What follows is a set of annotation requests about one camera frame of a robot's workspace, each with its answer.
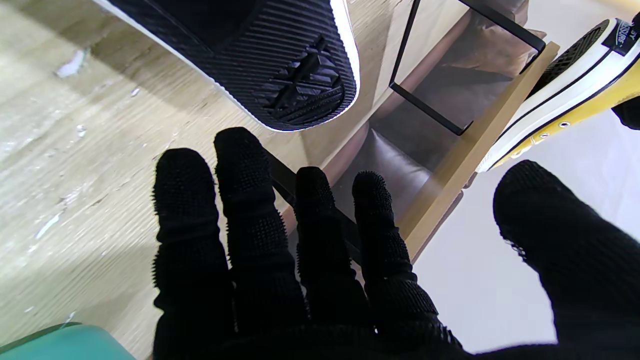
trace black knit glove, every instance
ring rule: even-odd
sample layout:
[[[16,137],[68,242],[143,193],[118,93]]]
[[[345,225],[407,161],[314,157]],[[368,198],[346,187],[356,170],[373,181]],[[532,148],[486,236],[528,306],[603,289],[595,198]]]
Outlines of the black knit glove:
[[[355,280],[324,174],[296,180],[301,283],[273,205],[269,164],[247,130],[219,133],[216,174],[228,222],[228,269],[218,240],[214,183],[195,151],[157,164],[161,243],[154,359],[460,359],[462,351],[416,283],[382,178],[353,186],[365,292]],[[525,161],[496,189],[502,235],[540,275],[559,343],[482,359],[640,359],[640,246],[560,180]]]
[[[296,179],[299,270],[273,205],[269,163],[243,128],[221,131],[216,175],[227,218],[228,253],[218,240],[214,182],[189,149],[158,161],[154,198],[161,243],[154,263],[160,290],[154,359],[387,359],[463,356],[416,283],[394,225],[382,178],[353,185],[365,291],[340,232],[329,184],[318,168]]]
[[[637,241],[529,160],[504,175],[493,214],[501,235],[540,276],[558,344],[505,349],[487,358],[640,359]]]

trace white rubber midsole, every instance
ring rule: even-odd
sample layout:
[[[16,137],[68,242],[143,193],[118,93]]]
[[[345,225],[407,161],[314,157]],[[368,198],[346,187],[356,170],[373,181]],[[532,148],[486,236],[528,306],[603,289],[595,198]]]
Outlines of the white rubber midsole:
[[[602,45],[602,42],[616,25],[615,19],[611,19],[607,29],[586,53],[569,69],[522,103],[513,118],[511,118],[511,121],[509,121],[505,132],[478,165],[477,172],[489,170],[493,164],[504,157],[513,147],[517,146],[526,136],[541,125],[557,118],[600,91],[631,65],[640,52],[640,42],[634,45],[626,56],[611,51],[588,74],[562,91],[562,93],[540,105],[543,101],[583,75],[607,54],[609,48]]]
[[[142,25],[138,24],[134,19],[129,17],[126,13],[124,13],[122,10],[120,10],[119,8],[114,6],[113,4],[111,4],[108,0],[93,0],[93,1],[95,3],[97,3],[98,5],[100,5],[101,7],[103,7],[108,12],[110,12],[113,15],[116,15],[117,17],[122,19],[124,22],[126,22],[129,25],[133,26],[138,31],[140,31],[143,34],[145,34],[146,36],[150,37],[153,41],[155,41],[158,44],[162,45],[162,47],[164,47],[165,49],[169,50],[169,52],[171,52],[172,54],[176,55],[180,60],[186,62],[187,64],[189,64],[189,66],[191,66],[196,71],[201,73],[201,75],[209,78],[216,85],[216,88],[218,90],[222,91],[229,99],[231,99],[231,101],[234,102],[234,104],[236,104],[238,107],[240,107],[242,110],[244,110],[244,112],[247,115],[249,115],[253,120],[257,121],[259,124],[263,125],[264,127],[268,128],[268,129],[270,129],[272,131],[278,131],[278,132],[282,132],[282,133],[290,133],[291,132],[291,131],[276,130],[276,129],[273,129],[273,128],[270,128],[270,127],[264,125],[261,121],[256,119],[253,116],[253,114],[251,114],[246,108],[244,108],[244,106],[242,106],[242,104],[240,104],[240,102],[238,102],[224,88],[224,86],[222,86],[219,83],[217,83],[214,78],[212,78],[209,75],[205,74],[205,72],[200,70],[191,61],[189,61],[183,55],[178,53],[174,48],[170,47],[167,43],[163,42],[160,38],[158,38],[157,36],[152,34],[149,30],[145,29]],[[335,19],[335,24],[338,27],[338,34],[340,35],[340,39],[342,40],[342,43],[344,44],[344,48],[345,48],[345,50],[347,52],[347,57],[349,58],[349,62],[351,63],[351,70],[353,71],[353,79],[355,80],[355,83],[356,83],[356,94],[353,97],[353,100],[351,101],[351,104],[349,104],[349,106],[347,106],[342,112],[340,112],[338,115],[334,116],[333,118],[331,118],[328,121],[331,121],[331,120],[337,118],[338,116],[342,115],[345,111],[349,110],[349,108],[352,107],[353,103],[358,99],[358,94],[360,93],[360,59],[358,57],[358,48],[356,47],[356,42],[355,42],[355,39],[354,39],[354,36],[353,36],[353,32],[351,30],[351,21],[349,19],[349,12],[347,10],[347,3],[346,3],[346,0],[330,0],[330,2],[331,2],[331,8],[333,10],[333,18]]]

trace black metal frame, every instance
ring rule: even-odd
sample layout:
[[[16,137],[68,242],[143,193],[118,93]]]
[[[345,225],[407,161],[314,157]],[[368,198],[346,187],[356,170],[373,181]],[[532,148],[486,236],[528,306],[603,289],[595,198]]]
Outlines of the black metal frame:
[[[531,61],[525,66],[522,71],[524,71],[529,64],[531,64],[542,50],[544,50],[546,43],[542,41],[542,39],[538,38],[536,35],[533,35],[530,31],[516,24],[514,21],[499,13],[497,10],[487,6],[481,2],[481,0],[459,0],[461,3],[467,5],[470,9],[475,10],[480,15],[486,17],[487,19],[494,22],[496,25],[505,29],[515,37],[519,38],[527,45],[531,46],[535,50],[537,50],[536,56],[534,56]],[[400,63],[402,62],[402,57],[404,54],[404,50],[406,49],[406,43],[409,41],[409,35],[411,34],[411,28],[413,27],[413,22],[415,20],[415,16],[418,13],[418,7],[420,6],[420,0],[413,0],[413,5],[411,7],[411,11],[409,12],[409,20],[406,23],[406,27],[404,29],[404,34],[402,37],[402,41],[400,43],[400,50],[398,50],[398,56],[396,58],[396,63],[394,64],[393,72],[391,73],[391,80],[389,81],[389,87],[391,90],[395,91],[398,95],[403,97],[408,102],[412,103],[418,109],[422,110],[425,114],[429,115],[433,120],[437,121],[440,125],[446,127],[452,133],[460,136],[462,135],[471,125],[469,123],[465,128],[460,128],[453,122],[449,121],[442,114],[437,112],[435,109],[425,104],[424,101],[418,99],[418,97],[411,94],[405,88],[396,83],[396,76],[398,69],[400,68]]]

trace white floor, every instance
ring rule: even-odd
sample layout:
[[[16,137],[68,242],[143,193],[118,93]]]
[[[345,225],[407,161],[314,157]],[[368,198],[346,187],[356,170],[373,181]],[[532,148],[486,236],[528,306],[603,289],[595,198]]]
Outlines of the white floor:
[[[546,31],[547,40],[563,49],[606,17],[632,17],[590,0],[553,0],[549,13],[544,4],[550,2],[531,0],[527,27]],[[571,22],[560,19],[569,13]],[[640,239],[640,131],[622,126],[613,112],[549,138],[522,159],[546,167],[604,218]],[[478,175],[415,265],[441,320],[471,352],[556,339],[537,275],[504,243],[493,220],[493,191],[514,163]]]

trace teal object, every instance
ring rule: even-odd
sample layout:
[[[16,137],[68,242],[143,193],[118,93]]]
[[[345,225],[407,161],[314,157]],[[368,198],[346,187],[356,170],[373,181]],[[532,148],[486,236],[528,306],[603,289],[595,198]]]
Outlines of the teal object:
[[[135,360],[105,330],[68,325],[51,327],[27,337],[32,340],[19,340],[0,348],[0,360]]]

